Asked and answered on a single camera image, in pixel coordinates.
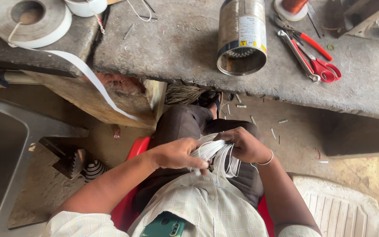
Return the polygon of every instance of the broom bristles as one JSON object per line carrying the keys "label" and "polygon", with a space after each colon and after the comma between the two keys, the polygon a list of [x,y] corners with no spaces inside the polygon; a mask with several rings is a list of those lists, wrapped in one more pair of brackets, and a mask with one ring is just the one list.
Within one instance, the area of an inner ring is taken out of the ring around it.
{"label": "broom bristles", "polygon": [[166,89],[166,105],[185,104],[189,105],[203,94],[206,90],[195,86],[179,84],[168,85]]}

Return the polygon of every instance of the bracelet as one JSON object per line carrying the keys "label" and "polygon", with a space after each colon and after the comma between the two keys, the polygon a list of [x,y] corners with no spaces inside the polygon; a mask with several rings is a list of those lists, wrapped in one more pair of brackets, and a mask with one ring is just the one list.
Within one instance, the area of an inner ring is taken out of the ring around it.
{"label": "bracelet", "polygon": [[268,164],[268,163],[270,163],[271,162],[271,160],[273,159],[273,157],[274,157],[274,153],[273,153],[273,151],[271,150],[271,149],[269,149],[270,151],[271,151],[271,158],[270,158],[270,160],[269,161],[267,161],[266,163],[264,163],[264,164],[260,164],[260,163],[258,163],[257,162],[257,164],[259,164],[259,165],[266,165],[266,164]]}

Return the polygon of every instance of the hand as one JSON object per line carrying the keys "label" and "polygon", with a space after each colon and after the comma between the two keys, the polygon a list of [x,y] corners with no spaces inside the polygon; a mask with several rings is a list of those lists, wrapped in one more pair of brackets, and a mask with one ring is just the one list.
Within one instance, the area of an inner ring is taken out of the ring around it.
{"label": "hand", "polygon": [[193,138],[181,138],[176,141],[159,145],[147,151],[153,158],[155,168],[181,169],[194,167],[205,170],[208,163],[199,157],[191,157],[190,153],[197,148],[199,142]]}
{"label": "hand", "polygon": [[214,140],[220,139],[235,143],[232,155],[243,162],[264,164],[271,158],[270,149],[243,127],[219,132]]}

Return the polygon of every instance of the green phone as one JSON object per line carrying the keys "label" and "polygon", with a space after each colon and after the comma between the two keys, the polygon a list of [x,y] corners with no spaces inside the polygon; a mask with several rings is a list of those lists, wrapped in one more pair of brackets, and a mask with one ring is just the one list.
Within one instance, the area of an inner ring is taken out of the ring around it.
{"label": "green phone", "polygon": [[165,211],[144,228],[140,237],[181,237],[185,223],[185,219]]}

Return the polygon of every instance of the white checkered shirt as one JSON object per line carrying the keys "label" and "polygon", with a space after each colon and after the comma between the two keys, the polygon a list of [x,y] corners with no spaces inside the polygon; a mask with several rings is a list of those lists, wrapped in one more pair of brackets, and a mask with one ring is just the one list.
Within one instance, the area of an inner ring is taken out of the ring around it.
{"label": "white checkered shirt", "polygon": [[[168,211],[187,220],[182,236],[267,237],[263,219],[229,181],[216,174],[193,173],[172,180],[150,200],[128,234],[117,230],[108,214],[60,212],[47,224],[51,237],[139,237],[152,220]],[[320,237],[305,226],[288,226],[279,237]]]}

